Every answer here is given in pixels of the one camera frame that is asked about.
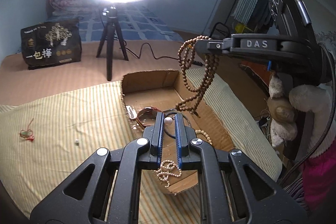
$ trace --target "silver screw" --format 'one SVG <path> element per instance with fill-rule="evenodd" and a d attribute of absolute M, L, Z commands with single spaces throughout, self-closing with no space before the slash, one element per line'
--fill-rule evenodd
<path fill-rule="evenodd" d="M 194 145 L 201 145 L 203 143 L 203 141 L 199 138 L 195 138 L 191 140 L 191 143 Z"/>
<path fill-rule="evenodd" d="M 239 149 L 234 149 L 231 151 L 231 154 L 235 157 L 240 157 L 242 155 L 242 152 Z"/>
<path fill-rule="evenodd" d="M 108 150 L 107 150 L 106 148 L 99 148 L 99 149 L 97 150 L 97 154 L 98 154 L 99 156 L 105 156 L 105 155 L 107 154 L 107 152 L 108 152 Z"/>
<path fill-rule="evenodd" d="M 137 139 L 136 142 L 138 145 L 145 145 L 148 143 L 148 140 L 146 138 L 140 138 L 140 139 Z"/>

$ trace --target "cardboard box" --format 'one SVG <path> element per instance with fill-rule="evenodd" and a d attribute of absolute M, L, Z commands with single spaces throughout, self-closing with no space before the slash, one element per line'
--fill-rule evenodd
<path fill-rule="evenodd" d="M 182 75 L 176 70 L 142 71 L 125 75 L 122 80 L 122 93 L 124 104 L 131 116 L 132 112 L 138 113 L 144 107 L 156 107 L 161 111 L 173 109 L 177 102 L 194 95 L 185 88 Z M 199 117 L 191 115 L 189 112 L 183 112 L 192 128 L 207 132 L 216 149 L 230 151 L 234 148 L 228 131 L 223 127 L 211 107 L 203 100 L 197 108 L 197 113 Z M 131 119 L 129 121 L 134 137 L 140 138 L 143 132 L 142 128 L 136 121 Z M 165 129 L 170 134 L 175 134 L 174 123 L 171 126 L 165 126 Z M 206 141 L 203 135 L 198 135 L 198 137 Z M 177 162 L 175 140 L 166 134 L 164 134 L 163 140 L 162 160 Z M 168 188 L 165 188 L 166 184 L 161 183 L 160 180 L 157 179 L 157 182 L 164 193 L 177 194 L 198 183 L 197 172 L 194 170 L 183 171 L 179 178 L 170 176 L 170 187 Z"/>

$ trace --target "pearl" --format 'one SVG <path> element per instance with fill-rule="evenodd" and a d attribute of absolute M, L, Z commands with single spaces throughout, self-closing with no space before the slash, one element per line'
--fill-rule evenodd
<path fill-rule="evenodd" d="M 173 123 L 172 117 L 166 117 L 164 123 L 165 125 L 170 126 Z"/>

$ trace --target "yellow striped fabric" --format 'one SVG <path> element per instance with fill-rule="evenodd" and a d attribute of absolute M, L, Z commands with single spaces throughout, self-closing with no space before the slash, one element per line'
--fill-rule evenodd
<path fill-rule="evenodd" d="M 190 69 L 186 75 L 194 86 L 199 86 L 204 69 Z M 280 158 L 229 85 L 215 75 L 203 100 L 222 121 L 235 147 L 248 155 L 273 180 L 277 180 L 282 170 Z"/>
<path fill-rule="evenodd" d="M 14 109 L 15 106 L 0 105 L 0 114 Z"/>
<path fill-rule="evenodd" d="M 117 81 L 18 107 L 0 106 L 0 179 L 27 217 L 95 150 L 115 150 L 133 140 L 121 98 Z M 31 119 L 33 142 L 19 137 Z M 197 187 L 177 196 L 164 195 L 154 180 L 151 171 L 143 172 L 139 223 L 199 223 Z"/>

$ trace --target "red cloth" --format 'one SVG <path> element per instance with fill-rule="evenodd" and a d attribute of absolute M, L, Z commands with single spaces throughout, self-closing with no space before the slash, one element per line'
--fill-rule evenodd
<path fill-rule="evenodd" d="M 310 210 L 323 202 L 336 179 L 336 140 L 322 155 L 303 164 L 302 182 L 304 199 Z"/>

